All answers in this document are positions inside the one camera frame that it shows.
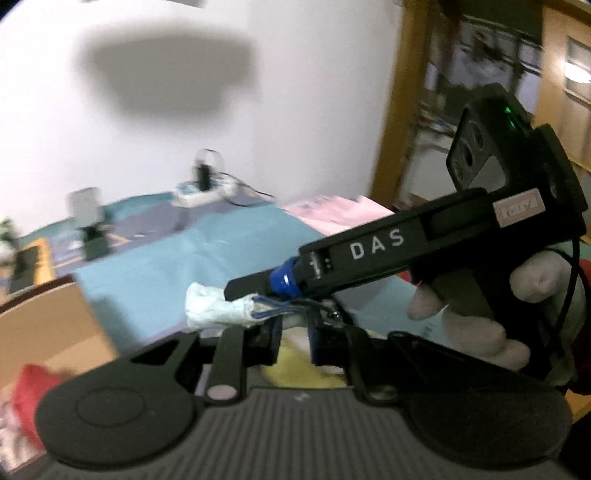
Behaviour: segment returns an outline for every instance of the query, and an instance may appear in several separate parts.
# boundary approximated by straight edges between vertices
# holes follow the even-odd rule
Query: power strip
[[[232,198],[237,192],[238,185],[231,178],[212,180],[212,188],[205,192],[199,190],[195,182],[186,181],[174,189],[172,204],[177,207],[193,208]]]

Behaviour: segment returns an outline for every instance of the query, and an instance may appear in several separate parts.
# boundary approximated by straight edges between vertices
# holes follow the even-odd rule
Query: round black pad
[[[137,419],[144,411],[140,393],[128,388],[103,388],[78,403],[78,416],[96,427],[119,427]]]
[[[35,425],[60,462],[112,469],[173,447],[193,425],[198,401],[166,367],[120,360],[49,391]]]
[[[414,394],[408,414],[421,439],[465,465],[514,468],[557,455],[570,428],[558,392]]]

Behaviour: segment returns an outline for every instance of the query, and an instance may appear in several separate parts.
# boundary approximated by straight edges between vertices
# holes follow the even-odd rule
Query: camera lens
[[[470,133],[472,134],[472,139],[474,140],[476,148],[478,148],[478,150],[482,150],[482,147],[484,147],[484,137],[482,136],[482,131],[480,131],[480,127],[476,125],[476,123],[472,120],[470,120],[468,126],[470,128]]]
[[[462,168],[460,166],[460,160],[458,158],[453,159],[452,163],[453,174],[456,176],[458,181],[462,181],[464,179],[464,174],[462,172]]]
[[[472,152],[470,151],[470,147],[466,145],[465,142],[460,142],[460,155],[466,162],[466,164],[471,167],[474,163],[474,159],[472,158]]]

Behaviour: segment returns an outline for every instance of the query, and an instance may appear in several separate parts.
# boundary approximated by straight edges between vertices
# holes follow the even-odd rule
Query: white glove
[[[10,265],[14,262],[16,250],[9,242],[0,240],[0,265]]]
[[[570,269],[571,265],[556,252],[537,253],[513,271],[509,279],[511,290],[522,301],[540,303],[546,318],[554,325],[566,296]],[[432,317],[443,307],[445,304],[433,289],[428,284],[422,284],[417,288],[407,314],[410,319],[422,320]],[[584,287],[581,278],[577,277],[573,300],[560,335],[563,343],[572,343],[585,318]],[[505,329],[494,320],[464,317],[449,308],[443,312],[442,320],[443,331],[450,341],[450,346],[459,352],[511,370],[523,368],[530,360],[530,349],[527,345],[506,338]],[[554,385],[565,384],[574,372],[568,353],[568,365],[556,358],[551,359],[553,371],[547,380],[551,380]]]

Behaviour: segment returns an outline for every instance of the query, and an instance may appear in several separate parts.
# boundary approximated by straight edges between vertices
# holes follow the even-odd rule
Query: label sticker
[[[538,189],[527,190],[492,204],[501,228],[546,211]]]

